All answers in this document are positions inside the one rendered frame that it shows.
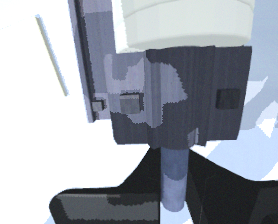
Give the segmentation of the dark grey housing block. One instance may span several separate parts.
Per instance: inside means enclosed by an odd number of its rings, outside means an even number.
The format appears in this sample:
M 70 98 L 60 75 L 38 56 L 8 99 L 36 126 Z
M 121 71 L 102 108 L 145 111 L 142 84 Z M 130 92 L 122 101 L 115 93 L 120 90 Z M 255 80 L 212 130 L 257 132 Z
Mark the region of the dark grey housing block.
M 112 0 L 67 0 L 88 123 L 153 150 L 237 140 L 252 46 L 116 53 Z

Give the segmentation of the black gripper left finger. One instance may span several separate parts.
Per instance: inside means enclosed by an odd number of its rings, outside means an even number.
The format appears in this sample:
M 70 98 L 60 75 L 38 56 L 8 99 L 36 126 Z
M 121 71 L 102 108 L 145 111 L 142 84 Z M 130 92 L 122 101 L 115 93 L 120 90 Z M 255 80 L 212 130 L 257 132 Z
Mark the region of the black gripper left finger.
M 160 224 L 161 147 L 118 186 L 68 188 L 49 203 L 55 224 Z

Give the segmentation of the blue-grey cylinder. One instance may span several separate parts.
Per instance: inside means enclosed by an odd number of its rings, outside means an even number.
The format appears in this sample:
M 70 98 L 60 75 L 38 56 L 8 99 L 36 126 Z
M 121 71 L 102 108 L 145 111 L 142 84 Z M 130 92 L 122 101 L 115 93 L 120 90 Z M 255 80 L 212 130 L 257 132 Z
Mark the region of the blue-grey cylinder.
M 186 200 L 187 150 L 170 150 L 161 147 L 161 204 L 171 212 L 184 208 Z

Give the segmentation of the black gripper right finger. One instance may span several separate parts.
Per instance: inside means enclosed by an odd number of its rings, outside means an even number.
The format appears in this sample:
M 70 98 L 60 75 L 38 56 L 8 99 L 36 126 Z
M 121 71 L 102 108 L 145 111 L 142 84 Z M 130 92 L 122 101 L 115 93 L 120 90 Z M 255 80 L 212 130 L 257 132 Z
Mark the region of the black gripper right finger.
M 189 149 L 185 203 L 193 224 L 261 224 L 278 213 L 278 180 L 246 179 Z

